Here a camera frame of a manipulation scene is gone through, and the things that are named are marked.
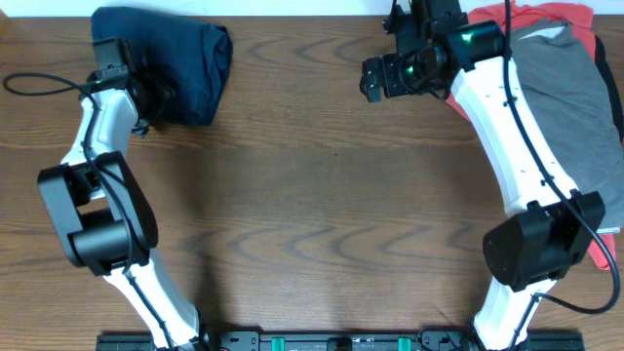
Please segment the dark blue denim shorts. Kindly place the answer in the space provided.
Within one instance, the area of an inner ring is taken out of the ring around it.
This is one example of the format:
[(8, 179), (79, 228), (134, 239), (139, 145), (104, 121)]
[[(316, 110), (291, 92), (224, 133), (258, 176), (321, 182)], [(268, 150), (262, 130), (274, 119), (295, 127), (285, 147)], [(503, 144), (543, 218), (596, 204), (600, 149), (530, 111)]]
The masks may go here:
[(164, 113), (167, 122), (213, 123), (233, 57), (224, 26), (132, 7), (100, 7), (91, 24), (95, 40), (128, 41), (139, 69), (173, 88), (175, 96)]

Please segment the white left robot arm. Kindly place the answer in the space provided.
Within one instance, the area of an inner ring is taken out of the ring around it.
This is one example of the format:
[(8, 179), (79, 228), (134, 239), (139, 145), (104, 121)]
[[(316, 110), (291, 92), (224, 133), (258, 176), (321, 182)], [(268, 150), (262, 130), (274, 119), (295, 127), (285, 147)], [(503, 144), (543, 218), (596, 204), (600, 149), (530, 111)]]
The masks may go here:
[(153, 349), (218, 349), (167, 272), (156, 248), (155, 215), (126, 161), (145, 93), (129, 77), (101, 73), (79, 92), (83, 117), (72, 147), (37, 179), (67, 259), (129, 301), (148, 326)]

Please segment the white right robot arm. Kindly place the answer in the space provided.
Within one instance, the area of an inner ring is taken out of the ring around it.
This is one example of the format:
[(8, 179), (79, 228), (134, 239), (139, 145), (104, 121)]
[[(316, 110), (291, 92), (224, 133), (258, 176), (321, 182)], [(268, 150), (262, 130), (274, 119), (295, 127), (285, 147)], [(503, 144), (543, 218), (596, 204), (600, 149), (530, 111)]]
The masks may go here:
[(467, 349), (523, 350), (542, 345), (527, 327), (540, 301), (579, 263), (605, 215), (597, 192), (582, 193), (548, 146), (521, 90), (498, 24), (464, 14), (437, 19), (399, 15), (383, 28), (393, 54), (363, 63), (370, 102), (429, 94), (454, 98), (494, 170), (506, 220), (486, 234), (492, 279)]

